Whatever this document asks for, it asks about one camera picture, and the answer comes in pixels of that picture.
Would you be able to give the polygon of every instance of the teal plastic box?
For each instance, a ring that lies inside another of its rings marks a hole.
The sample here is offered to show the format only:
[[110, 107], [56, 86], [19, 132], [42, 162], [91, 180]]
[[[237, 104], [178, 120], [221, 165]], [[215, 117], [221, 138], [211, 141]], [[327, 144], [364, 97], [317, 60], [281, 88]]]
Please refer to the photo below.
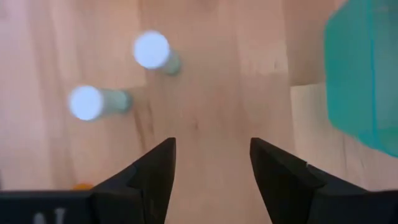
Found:
[[338, 129], [398, 157], [398, 0], [349, 0], [325, 30], [328, 114]]

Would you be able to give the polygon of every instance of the wooden table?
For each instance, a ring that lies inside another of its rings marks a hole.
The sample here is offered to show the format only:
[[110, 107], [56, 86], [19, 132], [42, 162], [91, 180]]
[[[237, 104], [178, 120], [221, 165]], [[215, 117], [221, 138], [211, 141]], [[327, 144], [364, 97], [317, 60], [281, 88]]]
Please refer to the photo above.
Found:
[[[4, 189], [97, 184], [177, 137], [168, 223], [271, 223], [254, 181], [260, 137], [367, 189], [398, 188], [398, 160], [331, 127], [323, 26], [338, 0], [1, 0]], [[178, 77], [144, 71], [131, 42], [155, 29]], [[125, 88], [134, 109], [85, 123], [77, 85]]]

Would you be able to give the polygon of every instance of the light wood grain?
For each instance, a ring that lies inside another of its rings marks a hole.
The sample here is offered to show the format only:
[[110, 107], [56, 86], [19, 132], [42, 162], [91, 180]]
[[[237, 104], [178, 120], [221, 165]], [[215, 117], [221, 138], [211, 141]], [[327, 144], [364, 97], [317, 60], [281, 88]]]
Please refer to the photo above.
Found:
[[[0, 1], [3, 188], [97, 184], [170, 136], [177, 169], [167, 223], [271, 223], [251, 137], [368, 189], [398, 188], [397, 159], [327, 119], [322, 28], [341, 3]], [[179, 76], [134, 61], [132, 40], [146, 29], [180, 54]], [[82, 84], [127, 90], [133, 109], [79, 121], [67, 97]]]

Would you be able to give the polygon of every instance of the cylindrical block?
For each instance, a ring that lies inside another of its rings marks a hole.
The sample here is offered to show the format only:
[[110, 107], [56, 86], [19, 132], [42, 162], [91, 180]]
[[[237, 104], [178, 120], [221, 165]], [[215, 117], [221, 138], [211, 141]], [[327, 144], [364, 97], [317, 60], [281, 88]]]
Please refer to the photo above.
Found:
[[131, 105], [131, 96], [121, 90], [79, 86], [69, 96], [71, 113], [83, 121], [94, 121], [107, 114], [124, 113]]
[[148, 70], [162, 70], [169, 75], [178, 73], [181, 62], [167, 39], [157, 31], [147, 31], [139, 36], [133, 49], [136, 61]]

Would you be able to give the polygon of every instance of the white cap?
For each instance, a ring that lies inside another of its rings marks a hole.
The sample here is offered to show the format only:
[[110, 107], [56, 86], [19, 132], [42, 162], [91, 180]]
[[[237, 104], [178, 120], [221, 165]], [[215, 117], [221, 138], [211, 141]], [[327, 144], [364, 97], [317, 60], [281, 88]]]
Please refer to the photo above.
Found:
[[99, 118], [104, 110], [104, 98], [93, 86], [75, 88], [69, 96], [70, 112], [83, 121]]
[[134, 57], [146, 69], [163, 67], [171, 54], [167, 39], [157, 31], [146, 31], [134, 43]]

